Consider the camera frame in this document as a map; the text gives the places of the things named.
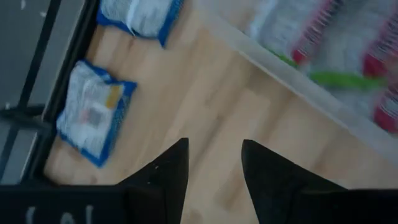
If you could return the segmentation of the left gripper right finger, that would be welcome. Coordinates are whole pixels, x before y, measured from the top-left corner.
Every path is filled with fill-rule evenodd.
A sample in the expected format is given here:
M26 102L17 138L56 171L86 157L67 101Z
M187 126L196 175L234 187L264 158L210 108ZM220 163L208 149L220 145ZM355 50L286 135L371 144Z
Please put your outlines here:
M288 224L297 195L302 192L344 190L253 140L243 141L241 160L260 224Z

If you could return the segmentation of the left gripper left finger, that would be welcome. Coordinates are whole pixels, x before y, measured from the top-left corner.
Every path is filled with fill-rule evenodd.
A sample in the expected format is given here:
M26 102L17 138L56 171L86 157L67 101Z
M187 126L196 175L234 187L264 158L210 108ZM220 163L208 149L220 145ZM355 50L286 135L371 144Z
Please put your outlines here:
M124 224L180 224L189 174L189 140L181 138L122 180Z

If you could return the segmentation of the blue Maruchan ramen pack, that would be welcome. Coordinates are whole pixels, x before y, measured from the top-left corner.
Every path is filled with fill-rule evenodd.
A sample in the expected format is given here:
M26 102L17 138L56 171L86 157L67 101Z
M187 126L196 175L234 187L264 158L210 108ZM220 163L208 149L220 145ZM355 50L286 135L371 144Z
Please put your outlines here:
M100 0L96 21L165 47L185 0Z
M104 166L136 88L137 83L118 80L87 60L77 61L56 121L58 135L95 166Z

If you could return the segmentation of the lime chili ramen pack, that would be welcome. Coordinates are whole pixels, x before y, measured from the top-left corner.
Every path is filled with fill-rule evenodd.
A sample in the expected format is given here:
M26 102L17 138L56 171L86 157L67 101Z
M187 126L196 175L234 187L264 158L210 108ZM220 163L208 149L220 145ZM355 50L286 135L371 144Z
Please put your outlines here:
M373 121L389 133L398 133L398 85L390 86L380 98Z
M379 88L398 81L398 0L348 0L307 75L329 88Z
M304 64L318 50L346 0L264 0L248 36L287 64Z

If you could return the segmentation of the clear plastic bin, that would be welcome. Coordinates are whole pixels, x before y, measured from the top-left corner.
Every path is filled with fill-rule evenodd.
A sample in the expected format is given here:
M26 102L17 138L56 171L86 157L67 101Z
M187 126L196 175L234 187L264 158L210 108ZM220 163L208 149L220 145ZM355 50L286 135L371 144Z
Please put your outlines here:
M398 165L398 138L379 128L370 119L355 114L349 105L283 62L256 40L246 35L261 0L193 0L207 28L243 57L328 116L382 157Z

